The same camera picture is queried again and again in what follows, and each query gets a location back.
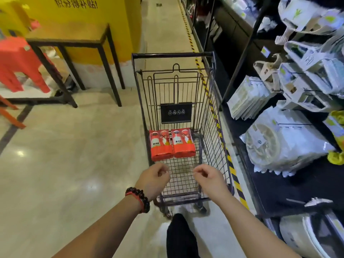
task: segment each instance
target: metal wire grid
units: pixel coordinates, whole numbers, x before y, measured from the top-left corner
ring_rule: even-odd
[[[172,70],[137,73],[141,76],[141,106],[147,129],[191,128],[196,146],[194,157],[162,161],[170,168],[171,180],[158,201],[172,206],[208,199],[192,175],[193,169],[201,163],[220,170],[227,183],[231,184],[212,77],[209,78],[196,69],[180,69],[179,64],[174,64]],[[183,102],[192,103],[191,122],[162,124],[161,104]]]

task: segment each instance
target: person's left hand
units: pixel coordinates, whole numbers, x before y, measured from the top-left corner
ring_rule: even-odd
[[[135,184],[135,188],[144,191],[148,201],[152,201],[164,190],[170,181],[169,167],[163,163],[156,163],[144,170]]]

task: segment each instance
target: yellow and black striped tape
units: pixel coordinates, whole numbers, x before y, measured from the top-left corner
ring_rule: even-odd
[[[190,30],[189,30],[189,27],[187,26],[187,20],[185,18],[182,5],[180,3],[180,0],[177,0],[177,1],[178,1],[180,12],[181,12],[182,17],[183,17],[185,28],[187,30],[187,36],[189,38],[189,42],[190,42],[190,45],[191,45],[192,52],[196,52],[195,48],[194,48],[194,45],[193,45],[193,42],[192,42],[192,38],[191,38],[191,33],[190,33]],[[216,116],[216,114],[214,112],[213,102],[212,102],[212,100],[210,98],[209,90],[208,90],[207,84],[206,84],[206,82],[205,82],[205,80],[203,78],[203,73],[202,73],[202,70],[201,70],[201,67],[200,67],[200,63],[198,62],[197,58],[195,58],[195,62],[196,62],[197,68],[198,68],[198,70],[200,72],[200,76],[201,76],[201,79],[202,79],[203,87],[205,89],[205,93],[206,93],[206,95],[207,95],[207,97],[209,99],[209,105],[210,105],[210,108],[211,108],[211,112],[213,113],[214,120],[216,122],[218,136],[219,136],[219,138],[220,138],[220,140],[222,142],[222,146],[224,147],[225,144],[224,144],[224,139],[222,137],[222,131],[221,131],[220,123],[219,123],[219,120],[217,119],[217,116]],[[229,166],[230,166],[230,173],[231,173],[233,181],[234,181],[234,187],[236,188],[236,190],[238,192],[238,195],[239,195],[239,198],[240,198],[240,202],[244,205],[244,207],[249,209],[248,205],[247,205],[247,202],[246,202],[246,199],[245,199],[245,196],[243,195],[243,191],[241,189],[241,186],[240,186],[240,183],[239,183],[239,180],[238,180],[238,177],[237,177],[236,171],[234,169],[234,165],[233,165],[233,162],[232,162],[232,159],[230,157],[230,153],[229,153],[227,147],[225,148],[225,151],[226,151],[226,156],[227,156],[228,163],[229,163]]]

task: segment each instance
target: shopping cart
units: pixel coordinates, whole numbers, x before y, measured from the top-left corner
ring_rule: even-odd
[[[169,206],[188,203],[194,203],[201,213],[206,213],[203,201],[209,198],[192,175],[192,170],[199,164],[206,163],[220,170],[228,189],[234,194],[219,117],[219,99],[214,87],[215,65],[212,63],[208,75],[205,69],[180,67],[194,65],[195,57],[210,57],[213,60],[213,53],[132,55],[149,165],[154,164],[151,159],[149,130],[190,128],[196,147],[194,157],[162,161],[170,168],[171,180],[154,200],[154,204],[167,217],[170,217]],[[174,58],[178,59],[178,63],[174,63]],[[155,65],[160,67],[167,63],[171,68],[135,69],[135,62],[149,65],[149,60],[158,60]]]

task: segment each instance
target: black table frame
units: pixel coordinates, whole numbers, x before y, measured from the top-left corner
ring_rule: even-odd
[[[100,43],[85,43],[85,42],[58,42],[58,41],[42,41],[42,40],[28,40],[28,44],[31,46],[32,50],[36,53],[38,59],[41,61],[41,63],[43,64],[43,66],[46,68],[46,70],[48,71],[48,73],[51,75],[51,77],[54,79],[54,81],[57,83],[57,85],[59,86],[59,88],[63,91],[64,97],[66,99],[67,102],[69,102],[74,108],[77,108],[78,105],[76,104],[75,100],[73,99],[72,95],[69,93],[69,91],[67,90],[66,86],[64,85],[62,79],[60,78],[59,74],[56,72],[55,70],[55,66],[53,66],[52,64],[50,64],[50,62],[47,60],[47,58],[45,57],[45,55],[43,54],[43,52],[41,51],[41,49],[39,48],[40,46],[55,46],[58,47],[58,49],[60,50],[64,60],[66,61],[69,69],[71,70],[73,76],[75,77],[76,82],[79,84],[81,90],[86,90],[78,72],[76,71],[73,62],[71,61],[70,56],[68,55],[66,48],[65,47],[85,47],[85,48],[97,48],[99,55],[101,56],[101,61],[104,65],[105,68],[105,72],[106,75],[109,79],[112,91],[114,93],[114,98],[117,102],[117,105],[119,107],[122,107],[122,102],[121,99],[119,98],[118,95],[118,91],[116,88],[116,84],[114,82],[114,77],[111,73],[111,69],[110,69],[110,65],[109,65],[109,61],[106,58],[106,54],[103,48],[103,44],[105,42],[105,40],[108,39],[109,42],[109,46],[110,46],[110,50],[111,50],[111,54],[112,57],[114,59],[114,64],[117,70],[117,74],[119,77],[119,82],[121,83],[121,87],[122,89],[125,89],[125,85],[124,85],[124,80],[123,80],[123,76],[122,76],[122,72],[121,72],[121,68],[120,68],[120,64],[118,61],[118,57],[117,57],[117,53],[116,53],[116,49],[114,47],[114,41],[112,40],[112,35],[111,35],[111,30],[110,30],[110,26],[108,25],[103,36],[101,37],[101,41]]]

